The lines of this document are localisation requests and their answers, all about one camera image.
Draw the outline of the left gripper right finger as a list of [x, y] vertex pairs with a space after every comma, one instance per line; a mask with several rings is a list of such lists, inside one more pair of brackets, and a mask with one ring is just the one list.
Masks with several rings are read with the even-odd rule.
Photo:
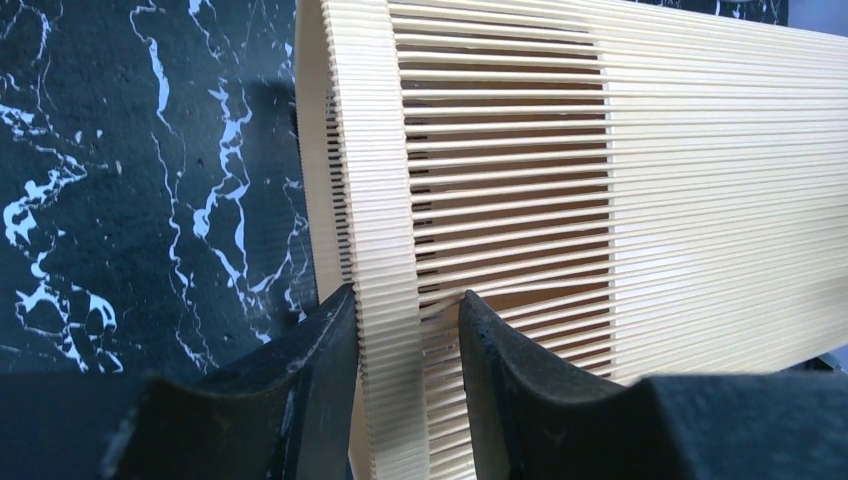
[[625, 387], [553, 354], [475, 292], [459, 340], [480, 479], [843, 479], [843, 374], [660, 375]]

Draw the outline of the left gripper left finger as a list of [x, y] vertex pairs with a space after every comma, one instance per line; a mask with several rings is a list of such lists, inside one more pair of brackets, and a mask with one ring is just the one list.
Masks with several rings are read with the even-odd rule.
[[340, 286], [306, 320], [193, 384], [146, 374], [1, 378], [5, 479], [348, 479], [358, 361]]

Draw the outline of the yellow mesh basket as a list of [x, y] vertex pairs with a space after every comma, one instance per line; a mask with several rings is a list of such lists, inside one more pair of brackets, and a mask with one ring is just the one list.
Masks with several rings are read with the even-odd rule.
[[847, 40], [630, 1], [301, 1], [318, 293], [362, 479], [476, 479], [466, 291], [602, 378], [847, 342]]

